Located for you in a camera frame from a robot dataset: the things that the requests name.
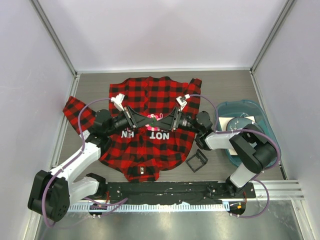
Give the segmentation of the pink white flower brooch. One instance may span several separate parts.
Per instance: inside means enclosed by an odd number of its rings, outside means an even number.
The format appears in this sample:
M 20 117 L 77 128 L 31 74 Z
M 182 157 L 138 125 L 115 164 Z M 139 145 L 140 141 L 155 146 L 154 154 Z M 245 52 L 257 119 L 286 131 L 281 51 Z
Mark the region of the pink white flower brooch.
M 163 114 L 162 114 L 162 113 L 160 113 L 159 115 L 149 114 L 147 117 L 150 118 L 150 119 L 152 119 L 152 122 L 146 125 L 147 130 L 148 130 L 148 131 L 152 131 L 152 132 L 157 132 L 157 131 L 159 131 L 160 128 L 157 127 L 157 126 L 155 125 L 155 123 L 156 123 L 158 120 L 161 120 L 161 119 L 163 118 Z

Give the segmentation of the red black plaid shirt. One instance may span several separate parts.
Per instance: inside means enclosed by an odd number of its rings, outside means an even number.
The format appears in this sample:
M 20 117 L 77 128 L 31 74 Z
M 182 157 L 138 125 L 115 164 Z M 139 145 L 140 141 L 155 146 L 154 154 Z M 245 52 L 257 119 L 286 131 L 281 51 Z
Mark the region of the red black plaid shirt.
M 198 78 L 190 82 L 168 76 L 128 78 L 111 84 L 109 97 L 123 94 L 123 106 L 159 121 L 174 110 L 177 97 L 190 95 L 191 101 L 182 112 L 194 118 L 199 112 L 201 86 Z M 186 160 L 195 135 L 184 129 L 164 131 L 150 124 L 135 130 L 125 128 L 110 137 L 111 146 L 101 152 L 98 161 L 123 173 L 129 182 L 154 182 L 161 171 L 172 170 Z

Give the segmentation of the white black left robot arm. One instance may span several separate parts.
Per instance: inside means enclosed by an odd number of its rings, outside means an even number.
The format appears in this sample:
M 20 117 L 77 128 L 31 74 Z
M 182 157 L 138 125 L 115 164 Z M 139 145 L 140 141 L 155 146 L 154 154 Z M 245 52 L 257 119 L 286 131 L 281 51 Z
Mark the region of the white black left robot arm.
M 94 173 L 76 178 L 111 146 L 111 135 L 126 128 L 141 128 L 155 121 L 124 108 L 116 117 L 107 109 L 96 112 L 91 132 L 81 135 L 82 146 L 70 158 L 50 171 L 40 170 L 34 177 L 27 207 L 43 217 L 58 222 L 70 205 L 86 198 L 102 199 L 107 192 L 106 179 Z

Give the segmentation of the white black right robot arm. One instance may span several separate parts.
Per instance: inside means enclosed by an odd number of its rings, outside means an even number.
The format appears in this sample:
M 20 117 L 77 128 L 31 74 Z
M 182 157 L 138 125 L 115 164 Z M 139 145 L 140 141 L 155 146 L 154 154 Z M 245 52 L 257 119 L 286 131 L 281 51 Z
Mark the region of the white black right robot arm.
M 202 150 L 233 149 L 241 164 L 226 179 L 224 185 L 226 193 L 233 198 L 242 194 L 248 182 L 281 156 L 278 145 L 254 124 L 250 123 L 236 130 L 216 131 L 206 111 L 201 111 L 192 118 L 175 109 L 170 115 L 154 121 L 153 124 L 165 131 L 182 129 L 196 133 L 195 142 Z

